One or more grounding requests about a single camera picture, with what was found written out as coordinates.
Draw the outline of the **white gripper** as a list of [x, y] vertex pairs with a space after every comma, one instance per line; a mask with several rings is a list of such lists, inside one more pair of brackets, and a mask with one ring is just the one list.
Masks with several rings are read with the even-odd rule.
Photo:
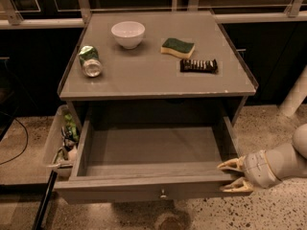
[[225, 193], [251, 193], [253, 185], [268, 189], [280, 183], [280, 180], [272, 172], [266, 153], [263, 150], [249, 153], [246, 157], [241, 156], [226, 160], [218, 165], [217, 168], [224, 172], [244, 172], [246, 176], [222, 186], [221, 191]]

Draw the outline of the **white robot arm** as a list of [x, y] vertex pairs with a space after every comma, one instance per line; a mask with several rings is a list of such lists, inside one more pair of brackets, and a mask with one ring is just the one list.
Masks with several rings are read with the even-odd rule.
[[239, 155], [217, 170], [234, 179], [223, 193], [251, 193], [291, 178], [307, 176], [307, 71], [295, 80], [282, 104], [251, 105], [239, 115], [239, 129], [253, 139], [239, 146]]

